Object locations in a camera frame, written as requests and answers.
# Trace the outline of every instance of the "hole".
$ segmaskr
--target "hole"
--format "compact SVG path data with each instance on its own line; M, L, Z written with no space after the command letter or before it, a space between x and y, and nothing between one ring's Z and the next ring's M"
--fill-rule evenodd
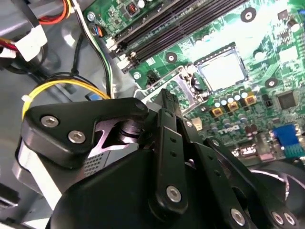
M221 174L218 170L214 170L214 173L218 176L218 177L221 177Z
M177 154L176 154L174 151L171 151L171 155L172 155L173 157L177 157Z
M240 204L240 206L243 208L243 210L246 210L248 208L248 200L245 194L237 187L233 187L233 192L236 195L236 198Z

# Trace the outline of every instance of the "black wire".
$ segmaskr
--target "black wire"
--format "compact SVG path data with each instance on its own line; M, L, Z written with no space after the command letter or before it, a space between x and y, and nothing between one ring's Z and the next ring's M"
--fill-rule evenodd
M24 0L10 0L27 18L33 28L40 25L39 20Z
M78 40L77 40L77 44L76 44L76 47L75 47L75 53L74 53L73 66L72 66L72 69L71 69L71 73L79 74L78 64L79 64L79 61L80 61L80 52L81 52L81 45L82 45L83 40L84 40L84 36L81 33Z
M75 73L69 73L69 72L60 72L60 73L55 73L53 75L51 75L48 79L46 79L45 81L43 81L42 83L45 83L45 82L49 82L49 81L54 81L56 77L59 77L59 79L63 79L63 77L65 79L73 79L73 78L76 78L86 84L90 84L91 86L95 87L95 88L98 88L94 83L92 83L91 81L87 80L86 78L78 75L78 74L75 74Z
M90 46L93 48L93 50L95 51L95 53L98 55L101 63L102 63L102 66L104 68L104 73L105 73L105 77L106 77L106 92L107 92L107 95L111 98L111 84L110 84L110 76L109 76L109 72L107 71L107 63L105 63L104 59L102 58L101 54L99 53L99 51L96 49L96 47L94 46L94 44L91 42L89 36L87 35L87 33L85 32L83 26L82 26L82 23L81 23L81 19L79 17L79 15L76 13L76 18L77 18L77 21L80 25L80 28L81 28L81 32L82 34L86 37L86 39L88 40L88 43L90 44Z

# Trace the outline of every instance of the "yellow cable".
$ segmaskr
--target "yellow cable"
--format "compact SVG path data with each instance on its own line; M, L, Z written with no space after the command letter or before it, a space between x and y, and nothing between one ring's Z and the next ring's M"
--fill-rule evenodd
M51 86L54 86L54 85L58 84L58 83L74 84L74 85L86 88L89 91L92 91L92 92L98 94L103 99L110 99L109 96L107 96L105 93L101 92L98 88L96 88L96 87L94 87L90 84L84 83L82 81L78 81L78 80L75 80L75 79L74 80L55 80L55 81L44 83L44 84L36 87L33 91L31 91L30 94L28 94L26 96L23 96L23 100L25 102L24 102L23 107L22 107L22 120L24 118L24 115L25 115L26 111L29 109L32 101L35 99L35 97L37 95L39 95L40 92L44 91L45 89L47 89Z
M68 3L68 14L67 14L66 18L70 17L70 14L72 12L72 5L71 5L70 0L67 0L67 3Z

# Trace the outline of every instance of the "cylindrical part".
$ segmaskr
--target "cylindrical part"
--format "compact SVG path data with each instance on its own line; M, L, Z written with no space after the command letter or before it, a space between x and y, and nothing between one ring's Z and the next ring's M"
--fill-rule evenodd
M224 119L223 120L223 125L225 128L230 128L232 125L231 125L231 121L229 119Z
M214 99L214 106L217 107L217 108L221 106L218 99Z
M227 105L227 99L225 97L221 97L220 98L220 103L222 106L226 106Z
M214 132L218 131L218 125L216 123L211 123L210 127L211 127L212 131L214 131Z
M244 128L244 130L245 130L245 132L246 132L247 137L251 137L251 136L252 136L252 129L251 129L251 127L246 126L246 127Z
M233 97L235 101L239 101L241 99L240 94L238 92L234 92Z
M232 95L232 94L227 95L227 102L228 102L229 104L234 102L234 98L233 98L233 95Z
M251 125L251 130L252 130L252 134L253 134L253 135L258 134L257 125L252 124L252 125Z
M238 118L241 121L241 123L247 123L248 122L248 119L247 119L245 114L239 114Z

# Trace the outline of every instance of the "black metal arm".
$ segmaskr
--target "black metal arm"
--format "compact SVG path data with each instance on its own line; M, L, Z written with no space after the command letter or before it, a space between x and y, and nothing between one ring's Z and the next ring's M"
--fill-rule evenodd
M162 90L156 103L148 109L127 98L26 113L16 159L54 208L51 229L299 228L221 141L199 137L175 95ZM103 153L129 143L139 149L84 178L93 147Z

